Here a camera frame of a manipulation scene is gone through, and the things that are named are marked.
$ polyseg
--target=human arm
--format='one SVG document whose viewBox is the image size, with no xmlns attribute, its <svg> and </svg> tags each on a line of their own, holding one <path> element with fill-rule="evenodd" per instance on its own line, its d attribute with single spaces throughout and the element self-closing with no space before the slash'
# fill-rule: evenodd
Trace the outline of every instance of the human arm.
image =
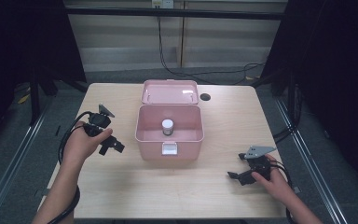
<svg viewBox="0 0 358 224">
<path fill-rule="evenodd" d="M 79 121 L 76 127 L 82 126 Z M 62 164 L 56 175 L 48 196 L 43 201 L 33 223 L 48 223 L 63 212 L 76 193 L 77 180 L 84 161 L 97 148 L 97 146 L 112 134 L 112 129 L 106 129 L 95 137 L 89 137 L 82 127 L 73 130 L 63 152 Z M 60 223 L 73 223 L 74 213 L 63 219 Z"/>
<path fill-rule="evenodd" d="M 272 156 L 266 156 L 270 161 L 276 161 Z M 270 181 L 257 172 L 252 172 L 252 177 L 257 183 L 261 184 L 274 199 L 287 207 L 297 223 L 322 223 L 322 221 L 310 211 L 301 199 L 297 197 L 278 168 L 271 168 Z"/>
</svg>

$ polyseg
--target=box lid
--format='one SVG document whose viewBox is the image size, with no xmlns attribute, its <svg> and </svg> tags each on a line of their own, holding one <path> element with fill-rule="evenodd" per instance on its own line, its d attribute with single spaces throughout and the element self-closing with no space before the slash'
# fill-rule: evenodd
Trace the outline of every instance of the box lid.
<svg viewBox="0 0 358 224">
<path fill-rule="evenodd" d="M 196 105 L 199 102 L 197 83 L 192 80 L 147 80 L 142 103 L 145 105 Z"/>
</svg>

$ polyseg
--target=wooden table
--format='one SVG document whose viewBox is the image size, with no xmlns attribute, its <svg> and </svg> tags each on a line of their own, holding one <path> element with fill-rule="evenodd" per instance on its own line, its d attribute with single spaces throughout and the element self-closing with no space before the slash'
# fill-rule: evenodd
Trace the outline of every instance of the wooden table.
<svg viewBox="0 0 358 224">
<path fill-rule="evenodd" d="M 285 217 L 284 207 L 258 184 L 241 186 L 227 171 L 249 170 L 239 153 L 251 145 L 275 147 L 255 89 L 199 85 L 205 138 L 196 161 L 144 161 L 135 139 L 142 84 L 92 84 L 79 113 L 115 114 L 110 127 L 125 145 L 122 154 L 97 151 L 82 169 L 76 218 L 187 219 Z M 270 153 L 281 160 L 278 150 Z M 50 186 L 58 166 L 50 180 Z"/>
</svg>

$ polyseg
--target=box handle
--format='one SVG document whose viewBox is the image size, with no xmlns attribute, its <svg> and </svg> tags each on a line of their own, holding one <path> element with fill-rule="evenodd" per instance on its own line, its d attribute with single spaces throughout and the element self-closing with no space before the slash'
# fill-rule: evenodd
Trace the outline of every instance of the box handle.
<svg viewBox="0 0 358 224">
<path fill-rule="evenodd" d="M 162 155 L 163 156 L 177 156 L 178 145 L 175 142 L 162 143 Z"/>
</svg>

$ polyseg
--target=white wall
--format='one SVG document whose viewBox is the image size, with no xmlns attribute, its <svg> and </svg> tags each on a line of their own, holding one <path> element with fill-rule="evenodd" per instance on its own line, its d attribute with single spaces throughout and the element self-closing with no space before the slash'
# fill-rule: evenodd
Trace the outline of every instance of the white wall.
<svg viewBox="0 0 358 224">
<path fill-rule="evenodd" d="M 66 0 L 67 6 L 151 7 L 151 0 Z M 174 1 L 175 8 L 283 12 L 283 1 Z M 162 67 L 155 17 L 70 15 L 86 72 Z M 267 59 L 278 21 L 161 18 L 169 67 L 243 66 Z"/>
</svg>

